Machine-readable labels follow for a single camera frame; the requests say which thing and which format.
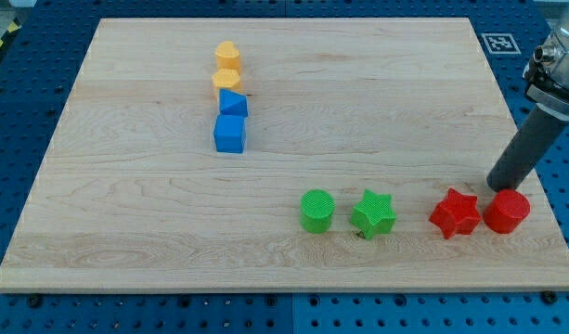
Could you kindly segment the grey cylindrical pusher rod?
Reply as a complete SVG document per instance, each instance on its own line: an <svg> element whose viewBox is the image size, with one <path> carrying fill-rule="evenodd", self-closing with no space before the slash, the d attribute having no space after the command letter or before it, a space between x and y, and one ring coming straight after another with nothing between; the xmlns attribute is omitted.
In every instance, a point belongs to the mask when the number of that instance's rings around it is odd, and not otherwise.
<svg viewBox="0 0 569 334"><path fill-rule="evenodd" d="M569 117L536 104L486 177L499 192L515 190L569 124Z"/></svg>

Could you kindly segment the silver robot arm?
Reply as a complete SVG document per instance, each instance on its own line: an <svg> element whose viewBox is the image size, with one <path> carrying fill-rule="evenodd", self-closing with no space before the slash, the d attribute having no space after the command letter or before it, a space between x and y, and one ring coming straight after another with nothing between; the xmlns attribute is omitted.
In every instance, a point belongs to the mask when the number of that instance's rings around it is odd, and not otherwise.
<svg viewBox="0 0 569 334"><path fill-rule="evenodd" d="M486 177L495 192L517 189L569 125L569 5L535 48L523 77L535 106Z"/></svg>

